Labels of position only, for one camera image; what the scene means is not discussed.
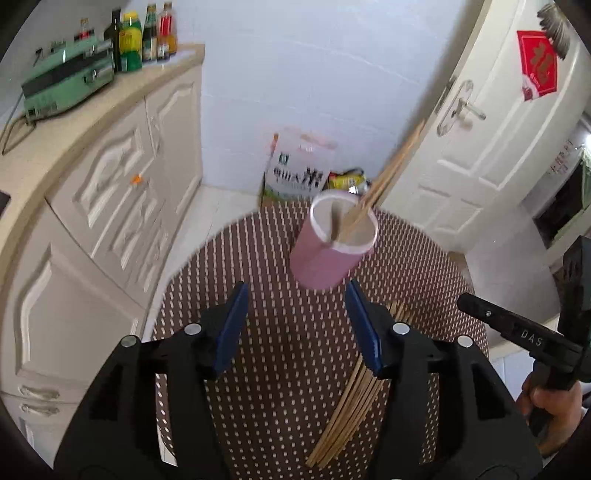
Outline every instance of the round table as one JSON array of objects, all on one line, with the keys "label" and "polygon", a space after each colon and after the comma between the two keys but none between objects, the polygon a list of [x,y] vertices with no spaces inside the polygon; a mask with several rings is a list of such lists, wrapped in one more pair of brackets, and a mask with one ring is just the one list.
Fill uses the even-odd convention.
[{"label": "round table", "polygon": [[[471,291],[460,271],[418,229],[386,212],[376,211],[380,230],[374,251],[346,279],[330,291],[300,287],[289,270],[289,253],[309,206],[278,203],[226,227],[172,278],[154,327],[154,339],[169,337],[198,322],[204,309],[225,302],[237,281],[248,283],[251,301],[238,353],[230,370],[206,384],[236,479],[363,478],[387,388],[338,458],[322,470],[305,465],[358,355],[344,302],[349,278],[359,281],[370,301],[403,301],[415,313],[413,326],[426,335],[447,341],[469,335],[488,353],[483,324],[456,308],[458,295]],[[165,378],[157,377],[158,425],[174,453]],[[437,386],[433,376],[424,461],[436,445]]]}]

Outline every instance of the cup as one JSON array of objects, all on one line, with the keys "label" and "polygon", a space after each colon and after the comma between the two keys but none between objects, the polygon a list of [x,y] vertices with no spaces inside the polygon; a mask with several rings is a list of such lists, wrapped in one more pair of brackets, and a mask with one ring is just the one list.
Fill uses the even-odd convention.
[{"label": "cup", "polygon": [[326,190],[312,201],[308,217],[290,255],[290,269],[305,288],[327,290],[338,284],[359,264],[375,245],[378,220],[370,210],[348,236],[346,242],[332,242],[335,216],[342,223],[344,214],[359,201],[357,195]]}]

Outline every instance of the red fu sign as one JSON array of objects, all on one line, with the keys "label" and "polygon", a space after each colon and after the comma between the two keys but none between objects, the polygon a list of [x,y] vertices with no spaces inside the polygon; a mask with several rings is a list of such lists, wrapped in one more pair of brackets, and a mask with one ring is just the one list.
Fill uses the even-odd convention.
[{"label": "red fu sign", "polygon": [[558,89],[558,57],[544,32],[517,32],[525,100],[533,100]]}]

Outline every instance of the cabinet door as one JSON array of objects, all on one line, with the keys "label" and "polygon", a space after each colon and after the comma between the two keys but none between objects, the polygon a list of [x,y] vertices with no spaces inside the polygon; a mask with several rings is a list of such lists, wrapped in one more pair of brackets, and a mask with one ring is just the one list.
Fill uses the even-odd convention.
[{"label": "cabinet door", "polygon": [[85,252],[94,253],[131,180],[153,157],[145,106],[140,102],[90,147],[48,197]]},{"label": "cabinet door", "polygon": [[2,306],[0,390],[78,402],[144,309],[72,240],[47,204],[21,245]]},{"label": "cabinet door", "polygon": [[160,158],[142,171],[141,181],[127,188],[121,207],[107,227],[93,259],[121,288],[131,271],[164,205],[167,187]]},{"label": "cabinet door", "polygon": [[145,244],[135,268],[131,274],[126,291],[140,305],[150,306],[154,289],[160,279],[160,272],[168,254],[171,242],[171,231],[165,221],[166,212],[156,220],[149,240]]},{"label": "cabinet door", "polygon": [[164,158],[170,184],[167,203],[176,224],[203,177],[200,102],[200,66],[146,97],[152,144]]},{"label": "cabinet door", "polygon": [[53,466],[61,439],[78,405],[31,401],[11,395],[0,395],[0,400],[29,444]]}]

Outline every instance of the green appliance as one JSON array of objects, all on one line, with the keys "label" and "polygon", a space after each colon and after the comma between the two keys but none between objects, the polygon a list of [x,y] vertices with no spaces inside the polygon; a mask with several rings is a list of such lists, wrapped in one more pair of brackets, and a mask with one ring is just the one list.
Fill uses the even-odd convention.
[{"label": "green appliance", "polygon": [[65,112],[114,77],[111,40],[93,36],[58,47],[31,69],[22,84],[27,121]]}]

